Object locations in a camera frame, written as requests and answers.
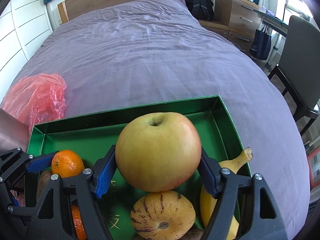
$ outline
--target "chair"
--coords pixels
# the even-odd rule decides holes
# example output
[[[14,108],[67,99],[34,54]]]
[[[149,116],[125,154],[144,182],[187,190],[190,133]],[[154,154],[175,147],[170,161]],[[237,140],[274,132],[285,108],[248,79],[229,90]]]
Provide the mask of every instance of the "chair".
[[[290,17],[279,65],[271,71],[269,80],[274,75],[285,85],[282,95],[289,92],[297,105],[295,122],[304,116],[310,118],[300,132],[303,135],[320,113],[320,32],[300,17]]]

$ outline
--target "drawer handle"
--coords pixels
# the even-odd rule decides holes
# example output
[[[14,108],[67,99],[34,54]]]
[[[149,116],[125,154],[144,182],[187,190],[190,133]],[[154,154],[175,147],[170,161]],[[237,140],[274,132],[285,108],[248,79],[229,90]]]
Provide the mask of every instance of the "drawer handle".
[[[246,8],[246,9],[248,9],[248,10],[250,10],[250,11],[253,11],[253,9],[250,9],[250,8],[248,8],[247,6],[242,6],[243,8]]]
[[[243,40],[243,41],[249,41],[249,40],[247,40],[247,39],[240,38],[240,37],[238,37],[238,39],[239,39],[239,40]]]
[[[243,20],[245,20],[245,21],[248,21],[248,22],[253,22],[253,21],[250,21],[250,20],[247,20],[247,19],[244,19],[244,18],[242,18],[242,17],[240,17],[241,19],[243,19]]]

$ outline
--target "bed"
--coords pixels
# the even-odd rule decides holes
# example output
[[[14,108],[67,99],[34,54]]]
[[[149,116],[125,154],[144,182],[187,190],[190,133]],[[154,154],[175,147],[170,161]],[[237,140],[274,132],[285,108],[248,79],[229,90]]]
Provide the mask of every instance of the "bed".
[[[269,184],[289,239],[298,233],[309,203],[305,150],[286,101],[249,57],[201,27],[183,0],[66,0],[59,12],[64,24],[12,85],[61,74],[65,117],[221,95],[244,147],[253,150],[252,173]]]

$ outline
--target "green tray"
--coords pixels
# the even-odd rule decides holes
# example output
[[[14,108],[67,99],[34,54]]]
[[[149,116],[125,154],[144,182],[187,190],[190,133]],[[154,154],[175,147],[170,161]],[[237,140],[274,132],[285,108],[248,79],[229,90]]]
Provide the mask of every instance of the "green tray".
[[[218,162],[234,159],[243,150],[242,144],[220,96],[210,96],[135,106],[117,110],[87,114],[35,125],[28,154],[38,156],[53,151],[70,149],[84,161],[86,168],[105,156],[111,145],[127,123],[138,116],[154,112],[178,112],[187,116],[196,127],[201,143],[209,157]],[[239,174],[250,176],[249,166]],[[38,174],[25,177],[26,206],[36,203]],[[188,198],[196,211],[195,227],[203,229],[200,216],[199,197],[201,179],[198,171],[175,191]],[[111,181],[108,192],[98,200],[105,224],[113,239],[132,239],[136,235],[130,222],[130,210],[146,192],[130,186],[119,171]]]

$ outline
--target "mandarin orange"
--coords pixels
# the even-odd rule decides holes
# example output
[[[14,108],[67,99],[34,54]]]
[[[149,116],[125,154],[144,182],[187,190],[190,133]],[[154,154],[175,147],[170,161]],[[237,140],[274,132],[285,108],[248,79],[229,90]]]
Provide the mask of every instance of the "mandarin orange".
[[[71,150],[58,152],[52,159],[51,170],[62,178],[72,177],[84,170],[84,164],[78,154]]]
[[[72,212],[72,218],[73,223],[75,225],[76,234],[79,240],[85,240],[87,239],[87,235],[84,231],[82,219],[80,216],[80,210],[76,205],[71,206],[71,212]]]

